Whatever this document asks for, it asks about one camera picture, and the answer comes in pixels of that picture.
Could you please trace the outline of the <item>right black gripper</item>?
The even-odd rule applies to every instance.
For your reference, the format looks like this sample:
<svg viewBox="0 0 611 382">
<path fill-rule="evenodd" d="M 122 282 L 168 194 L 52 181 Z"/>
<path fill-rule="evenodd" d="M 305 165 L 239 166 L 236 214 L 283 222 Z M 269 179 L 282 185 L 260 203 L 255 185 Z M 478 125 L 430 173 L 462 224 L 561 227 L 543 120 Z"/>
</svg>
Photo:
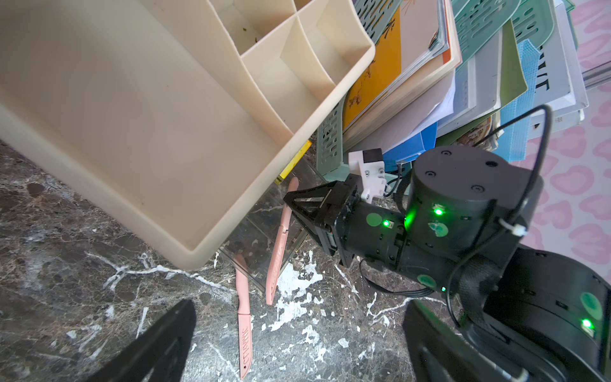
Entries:
<svg viewBox="0 0 611 382">
<path fill-rule="evenodd" d="M 334 253 L 335 245 L 342 266 L 350 267 L 358 256 L 375 267 L 399 266 L 405 216 L 363 202 L 356 196 L 355 180 L 289 192 L 283 200 L 324 253 Z"/>
</svg>

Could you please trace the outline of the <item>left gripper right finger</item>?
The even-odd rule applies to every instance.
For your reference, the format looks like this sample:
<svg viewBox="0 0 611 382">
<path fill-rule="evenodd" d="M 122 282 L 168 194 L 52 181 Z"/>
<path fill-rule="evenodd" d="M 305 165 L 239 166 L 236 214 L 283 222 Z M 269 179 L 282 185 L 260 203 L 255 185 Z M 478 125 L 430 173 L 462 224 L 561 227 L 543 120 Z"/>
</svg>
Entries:
<svg viewBox="0 0 611 382">
<path fill-rule="evenodd" d="M 421 302 L 407 304 L 403 328 L 417 381 L 505 380 Z"/>
</svg>

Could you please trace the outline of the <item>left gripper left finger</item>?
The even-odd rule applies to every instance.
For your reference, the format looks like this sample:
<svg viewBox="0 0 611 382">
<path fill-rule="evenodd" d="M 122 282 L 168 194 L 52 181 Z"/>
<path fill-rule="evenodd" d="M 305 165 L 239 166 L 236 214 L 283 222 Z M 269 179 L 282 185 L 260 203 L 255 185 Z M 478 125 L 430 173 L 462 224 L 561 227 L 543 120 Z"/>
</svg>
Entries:
<svg viewBox="0 0 611 382">
<path fill-rule="evenodd" d="M 196 323 L 193 301 L 181 300 L 89 380 L 180 381 Z"/>
</svg>

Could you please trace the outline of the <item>pink knife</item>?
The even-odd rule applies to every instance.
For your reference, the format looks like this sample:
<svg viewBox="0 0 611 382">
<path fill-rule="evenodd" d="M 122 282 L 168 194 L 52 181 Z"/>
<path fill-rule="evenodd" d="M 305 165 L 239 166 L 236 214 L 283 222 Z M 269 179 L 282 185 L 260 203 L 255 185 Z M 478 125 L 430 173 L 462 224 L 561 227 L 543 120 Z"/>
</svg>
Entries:
<svg viewBox="0 0 611 382">
<path fill-rule="evenodd" d="M 272 306 L 274 304 L 275 292 L 278 284 L 278 277 L 282 268 L 283 258 L 286 251 L 286 243 L 289 235 L 291 224 L 291 208 L 285 204 L 278 227 L 278 232 L 275 240 L 274 251 L 270 259 L 270 265 L 267 272 L 266 281 L 266 304 Z"/>
<path fill-rule="evenodd" d="M 240 379 L 248 375 L 253 360 L 253 340 L 251 328 L 251 307 L 246 262 L 241 254 L 234 256 L 235 260 L 235 288 L 238 295 L 238 327 L 239 327 L 239 354 Z"/>
</svg>

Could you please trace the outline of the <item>beige desktop drawer organizer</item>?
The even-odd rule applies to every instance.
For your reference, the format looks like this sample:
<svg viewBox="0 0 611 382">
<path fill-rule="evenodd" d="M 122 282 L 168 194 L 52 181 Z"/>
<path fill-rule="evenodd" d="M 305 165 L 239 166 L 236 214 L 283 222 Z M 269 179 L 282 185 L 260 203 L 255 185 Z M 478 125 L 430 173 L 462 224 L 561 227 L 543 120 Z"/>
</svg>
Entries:
<svg viewBox="0 0 611 382">
<path fill-rule="evenodd" d="M 350 1 L 4 1 L 1 138 L 193 270 L 374 55 Z"/>
</svg>

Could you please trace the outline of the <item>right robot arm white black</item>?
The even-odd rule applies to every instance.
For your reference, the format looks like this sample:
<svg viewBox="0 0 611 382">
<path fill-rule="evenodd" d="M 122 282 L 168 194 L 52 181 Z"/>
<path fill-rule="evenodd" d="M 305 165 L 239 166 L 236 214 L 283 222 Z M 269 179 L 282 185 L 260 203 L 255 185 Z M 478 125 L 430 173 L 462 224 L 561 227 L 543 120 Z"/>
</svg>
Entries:
<svg viewBox="0 0 611 382">
<path fill-rule="evenodd" d="M 533 167 L 479 145 L 422 154 L 396 210 L 364 183 L 289 192 L 284 200 L 324 252 L 420 284 L 403 328 L 419 381 L 608 381 L 610 286 L 585 264 L 522 244 L 544 187 L 552 109 Z"/>
</svg>

